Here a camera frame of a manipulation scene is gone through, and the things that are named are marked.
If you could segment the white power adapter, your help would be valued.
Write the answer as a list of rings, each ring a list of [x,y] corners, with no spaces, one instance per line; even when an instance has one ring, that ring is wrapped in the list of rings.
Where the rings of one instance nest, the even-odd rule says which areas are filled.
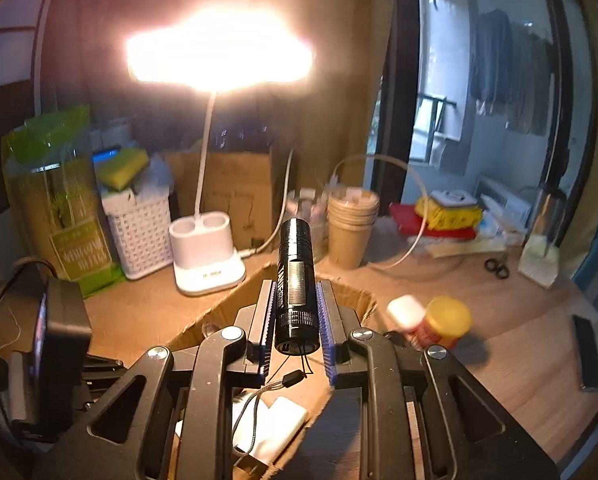
[[[236,421],[241,414],[248,394],[233,402],[233,446],[246,452],[251,444],[253,434],[253,404],[251,402],[244,411],[238,427]],[[284,396],[277,398],[271,406],[263,401],[259,404],[256,415],[256,443],[250,456],[260,463],[270,466],[278,459],[282,451],[297,435],[308,419],[308,411]]]

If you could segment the brown cardboard box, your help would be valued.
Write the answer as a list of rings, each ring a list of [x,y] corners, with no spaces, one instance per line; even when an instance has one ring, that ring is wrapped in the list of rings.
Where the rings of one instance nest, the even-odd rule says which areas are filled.
[[[218,299],[216,296],[210,295],[208,297],[209,307],[172,339],[169,342],[169,347],[172,350],[182,350],[200,344],[204,339],[202,328],[205,325],[214,324],[219,328],[224,328],[235,324],[238,310],[255,304],[263,282],[276,278],[276,275],[276,266],[273,263],[267,263],[223,298]],[[346,284],[336,276],[330,281],[337,304],[340,307],[353,309],[362,322],[366,321],[378,306],[376,296],[368,290],[355,284]],[[242,462],[235,469],[237,479],[279,479],[282,473],[289,469],[288,464],[304,441],[305,434],[326,410],[332,395],[332,388],[328,384],[325,374],[322,352],[316,351],[308,357],[308,366],[305,367],[305,370],[308,372],[308,378],[289,389],[264,394],[259,407],[259,415],[263,417],[270,414],[277,399],[286,399],[305,409],[306,416],[303,426],[270,464],[256,463],[253,466],[248,466]]]

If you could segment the black flashlight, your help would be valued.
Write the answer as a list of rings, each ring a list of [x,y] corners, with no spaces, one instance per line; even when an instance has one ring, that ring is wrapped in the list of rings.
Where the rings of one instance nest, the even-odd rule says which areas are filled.
[[[318,322],[316,281],[314,276],[314,260],[311,231],[308,222],[299,218],[290,218],[280,227],[280,245],[278,250],[277,304],[273,350],[284,356],[297,356],[302,359],[320,348],[320,323]],[[237,389],[232,374],[232,363],[244,355],[246,334],[238,339],[237,347],[228,352],[229,361],[224,373],[227,379],[225,393],[231,394]],[[265,383],[248,397],[246,405],[254,402],[253,408],[259,406],[261,394],[275,388],[289,388],[305,378],[306,370],[301,368],[292,372],[287,378],[277,382]]]

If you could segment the white earbuds case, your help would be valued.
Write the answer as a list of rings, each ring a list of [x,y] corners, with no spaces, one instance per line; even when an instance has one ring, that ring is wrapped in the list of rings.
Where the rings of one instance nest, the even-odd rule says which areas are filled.
[[[426,308],[414,296],[404,295],[391,300],[386,312],[395,330],[410,334],[420,325]]]

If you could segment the yellow-lid red can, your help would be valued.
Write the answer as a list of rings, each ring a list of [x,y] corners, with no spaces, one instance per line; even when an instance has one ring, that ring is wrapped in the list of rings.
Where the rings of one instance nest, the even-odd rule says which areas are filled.
[[[424,317],[410,334],[410,344],[425,350],[437,344],[452,350],[467,335],[472,315],[463,301],[450,296],[437,296],[428,303]]]

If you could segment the stack of brown paper cups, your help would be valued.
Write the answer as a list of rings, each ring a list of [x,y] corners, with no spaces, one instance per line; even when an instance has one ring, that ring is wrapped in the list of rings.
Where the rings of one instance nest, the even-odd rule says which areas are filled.
[[[357,269],[372,234],[379,196],[364,188],[337,186],[328,197],[329,259],[343,270]]]

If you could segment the clear patterned glass jar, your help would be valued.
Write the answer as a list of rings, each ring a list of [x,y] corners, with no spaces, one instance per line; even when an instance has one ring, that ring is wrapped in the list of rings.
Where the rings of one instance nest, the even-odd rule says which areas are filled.
[[[322,260],[328,248],[328,195],[315,188],[300,188],[290,191],[286,201],[284,219],[298,217],[308,222],[311,230],[313,259]]]

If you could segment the white woven plastic basket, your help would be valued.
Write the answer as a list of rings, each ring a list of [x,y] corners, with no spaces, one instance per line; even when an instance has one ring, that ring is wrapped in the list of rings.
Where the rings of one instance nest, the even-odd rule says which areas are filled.
[[[173,262],[169,197],[167,186],[157,186],[139,194],[128,188],[101,197],[102,209],[128,280],[139,280]]]

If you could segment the yellow packet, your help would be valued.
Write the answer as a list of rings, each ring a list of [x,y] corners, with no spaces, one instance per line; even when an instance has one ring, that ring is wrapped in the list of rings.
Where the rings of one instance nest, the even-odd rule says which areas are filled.
[[[477,206],[446,208],[432,197],[419,197],[415,212],[421,219],[426,219],[426,227],[431,231],[474,228],[482,218],[482,210]]]

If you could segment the small black scissors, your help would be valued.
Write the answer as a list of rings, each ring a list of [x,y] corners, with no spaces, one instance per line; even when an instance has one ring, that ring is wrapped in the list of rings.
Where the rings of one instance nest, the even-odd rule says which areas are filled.
[[[493,258],[487,258],[484,262],[484,268],[494,274],[499,280],[507,280],[510,272],[507,266],[507,255],[503,254]]]

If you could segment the brown lamp packaging box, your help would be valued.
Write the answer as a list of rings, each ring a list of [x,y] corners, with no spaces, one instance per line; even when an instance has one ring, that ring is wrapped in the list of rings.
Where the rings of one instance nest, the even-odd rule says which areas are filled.
[[[199,172],[197,152],[166,152],[173,178],[178,212],[191,216]],[[200,210],[229,215],[238,249],[259,246],[274,230],[278,218],[278,179],[272,152],[211,152],[204,174]]]

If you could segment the folded white tissue pack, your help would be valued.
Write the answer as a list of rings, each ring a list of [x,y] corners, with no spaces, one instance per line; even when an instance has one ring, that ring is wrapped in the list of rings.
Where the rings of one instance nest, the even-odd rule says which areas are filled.
[[[545,235],[532,234],[523,246],[517,270],[533,283],[552,288],[559,274],[559,248]]]

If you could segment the yellow green sponge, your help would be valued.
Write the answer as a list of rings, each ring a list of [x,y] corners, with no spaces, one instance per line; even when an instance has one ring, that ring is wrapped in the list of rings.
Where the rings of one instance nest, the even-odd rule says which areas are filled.
[[[121,192],[149,166],[149,157],[142,148],[121,148],[96,169],[96,176],[102,185],[110,190]]]

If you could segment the black remote control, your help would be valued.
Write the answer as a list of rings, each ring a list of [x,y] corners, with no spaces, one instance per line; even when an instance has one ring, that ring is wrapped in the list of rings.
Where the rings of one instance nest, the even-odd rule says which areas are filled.
[[[579,356],[579,376],[583,391],[598,390],[598,347],[592,322],[572,315],[573,333]]]

